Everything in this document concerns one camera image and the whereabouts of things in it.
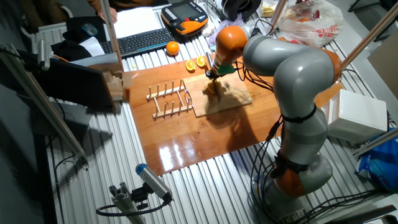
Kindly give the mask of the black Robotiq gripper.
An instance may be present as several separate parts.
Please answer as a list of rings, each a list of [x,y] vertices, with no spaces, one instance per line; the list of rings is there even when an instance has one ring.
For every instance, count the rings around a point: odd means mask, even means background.
[[[222,75],[216,69],[207,70],[205,72],[205,75],[208,78],[209,82],[211,81],[220,82],[219,78],[222,77]]]

